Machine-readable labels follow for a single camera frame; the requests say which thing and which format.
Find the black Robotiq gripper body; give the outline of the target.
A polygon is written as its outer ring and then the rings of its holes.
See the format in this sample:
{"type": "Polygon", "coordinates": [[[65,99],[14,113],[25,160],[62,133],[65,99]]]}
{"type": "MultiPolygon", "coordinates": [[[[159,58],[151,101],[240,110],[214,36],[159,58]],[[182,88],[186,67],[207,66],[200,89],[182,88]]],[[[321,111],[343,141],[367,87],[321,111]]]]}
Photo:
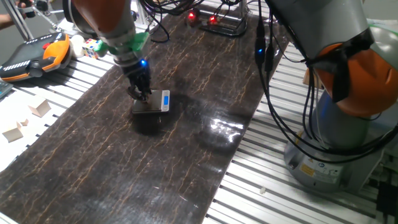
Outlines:
{"type": "Polygon", "coordinates": [[[138,60],[135,64],[121,67],[123,74],[127,76],[131,86],[137,88],[150,87],[150,68],[145,59],[138,60]]]}

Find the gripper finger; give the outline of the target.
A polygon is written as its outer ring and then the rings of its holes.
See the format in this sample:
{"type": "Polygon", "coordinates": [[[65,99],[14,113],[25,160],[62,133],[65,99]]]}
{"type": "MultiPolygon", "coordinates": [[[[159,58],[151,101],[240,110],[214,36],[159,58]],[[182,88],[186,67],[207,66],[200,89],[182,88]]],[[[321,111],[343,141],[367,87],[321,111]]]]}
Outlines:
{"type": "Polygon", "coordinates": [[[127,88],[127,93],[132,97],[132,98],[140,98],[141,93],[139,90],[137,90],[135,85],[129,86],[127,88]]]}
{"type": "Polygon", "coordinates": [[[149,97],[152,94],[152,90],[150,88],[150,83],[149,82],[142,82],[141,93],[142,93],[142,99],[143,100],[148,100],[149,99],[149,97]]]}

